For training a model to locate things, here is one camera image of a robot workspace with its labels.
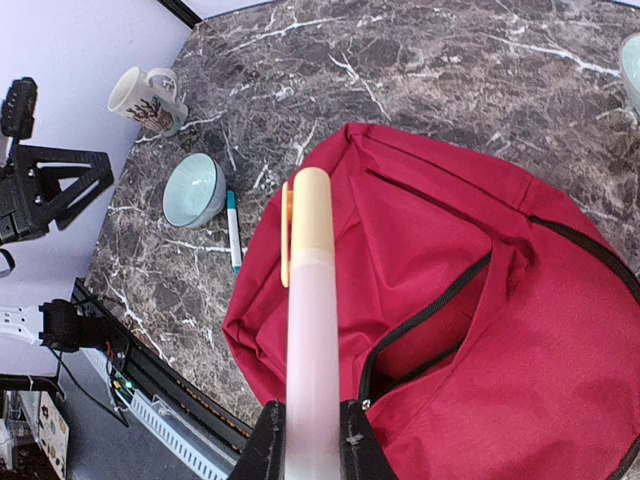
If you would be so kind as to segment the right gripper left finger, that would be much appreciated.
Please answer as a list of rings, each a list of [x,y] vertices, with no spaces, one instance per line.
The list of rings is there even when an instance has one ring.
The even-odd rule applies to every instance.
[[[286,405],[268,402],[229,480],[281,480],[284,478]]]

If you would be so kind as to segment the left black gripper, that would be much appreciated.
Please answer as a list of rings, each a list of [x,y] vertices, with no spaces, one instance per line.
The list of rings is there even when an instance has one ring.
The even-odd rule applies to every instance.
[[[114,181],[104,152],[19,144],[34,126],[37,84],[31,77],[12,82],[1,104],[1,140],[9,147],[1,167],[1,244],[35,240],[54,222],[66,229]],[[17,166],[34,168],[30,211]]]

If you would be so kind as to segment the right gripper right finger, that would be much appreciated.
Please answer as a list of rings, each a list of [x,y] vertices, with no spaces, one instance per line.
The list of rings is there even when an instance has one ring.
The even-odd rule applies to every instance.
[[[340,404],[340,451],[342,479],[398,480],[365,411],[354,400]]]

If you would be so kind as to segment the teal capped white marker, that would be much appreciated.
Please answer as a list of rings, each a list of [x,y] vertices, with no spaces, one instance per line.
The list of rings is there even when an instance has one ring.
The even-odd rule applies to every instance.
[[[239,221],[237,215],[236,194],[227,191],[227,221],[231,254],[231,264],[233,271],[238,273],[242,266],[242,247],[240,241]]]

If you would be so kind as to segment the red student backpack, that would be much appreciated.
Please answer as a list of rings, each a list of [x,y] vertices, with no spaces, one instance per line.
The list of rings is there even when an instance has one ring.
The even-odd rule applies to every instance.
[[[639,454],[639,282],[561,191],[349,123],[331,182],[340,401],[398,479],[620,479]]]

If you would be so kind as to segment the pale yellow highlighter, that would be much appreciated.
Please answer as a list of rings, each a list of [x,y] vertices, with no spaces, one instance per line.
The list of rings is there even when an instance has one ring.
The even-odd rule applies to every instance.
[[[338,479],[340,368],[331,182],[301,169],[281,201],[281,282],[288,291],[287,479]]]

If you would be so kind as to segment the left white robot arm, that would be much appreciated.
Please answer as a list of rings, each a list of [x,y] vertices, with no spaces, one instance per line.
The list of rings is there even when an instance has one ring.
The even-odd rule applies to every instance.
[[[8,244],[39,239],[54,224],[63,231],[114,182],[104,152],[23,145],[32,136],[37,84],[12,82],[1,103],[1,257],[3,278],[15,269]],[[1,334],[61,352],[99,348],[103,321],[85,326],[79,305],[56,299],[39,306],[1,309]]]

